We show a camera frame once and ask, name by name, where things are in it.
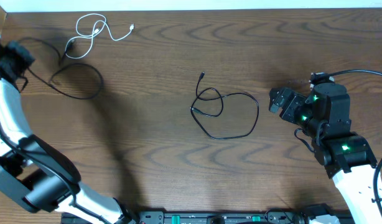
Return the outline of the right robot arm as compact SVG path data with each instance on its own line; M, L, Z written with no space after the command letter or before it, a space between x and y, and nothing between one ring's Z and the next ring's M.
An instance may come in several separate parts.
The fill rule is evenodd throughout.
M298 125L307 145L341 193L355 223L382 223L382 158L368 141L351 131L350 96L335 82L336 73L312 73L310 93L272 88L269 111Z

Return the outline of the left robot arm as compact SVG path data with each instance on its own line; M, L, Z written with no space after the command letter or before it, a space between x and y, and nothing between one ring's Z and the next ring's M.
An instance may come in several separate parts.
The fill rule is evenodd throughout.
M138 223L115 198L84 184L72 161L31 131L16 81L33 62L18 42L0 43L0 191L31 213L71 214L71 223Z

